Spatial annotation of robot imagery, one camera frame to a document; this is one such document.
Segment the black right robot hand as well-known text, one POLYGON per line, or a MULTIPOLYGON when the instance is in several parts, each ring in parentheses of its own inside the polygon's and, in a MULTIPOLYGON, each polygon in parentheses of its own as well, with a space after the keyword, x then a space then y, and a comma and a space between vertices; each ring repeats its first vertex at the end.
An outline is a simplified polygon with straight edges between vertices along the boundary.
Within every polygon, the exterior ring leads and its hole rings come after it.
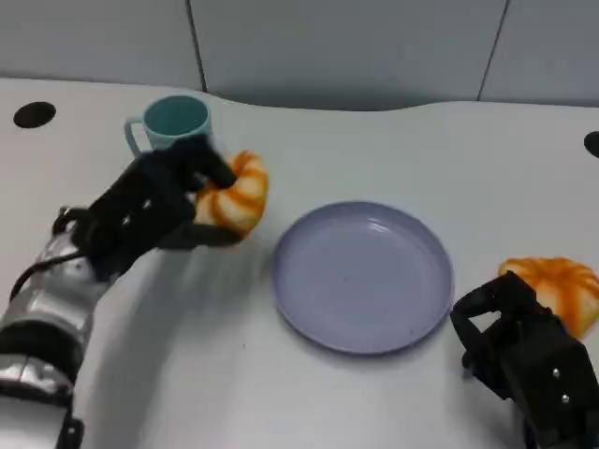
POLYGON ((516 273, 486 282, 450 313, 466 371, 522 417, 528 448, 595 448, 598 380, 586 346, 516 273))

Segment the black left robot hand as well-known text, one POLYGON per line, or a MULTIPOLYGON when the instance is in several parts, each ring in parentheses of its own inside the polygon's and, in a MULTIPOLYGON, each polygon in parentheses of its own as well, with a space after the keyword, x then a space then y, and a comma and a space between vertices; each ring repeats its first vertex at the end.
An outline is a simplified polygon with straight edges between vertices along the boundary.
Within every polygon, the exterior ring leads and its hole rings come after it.
POLYGON ((125 274, 153 249, 224 247, 241 234, 222 224, 196 224, 190 194, 202 182, 227 188, 232 169, 205 135, 183 138, 169 148, 137 156, 88 209, 89 228, 72 241, 86 252, 98 279, 125 274))

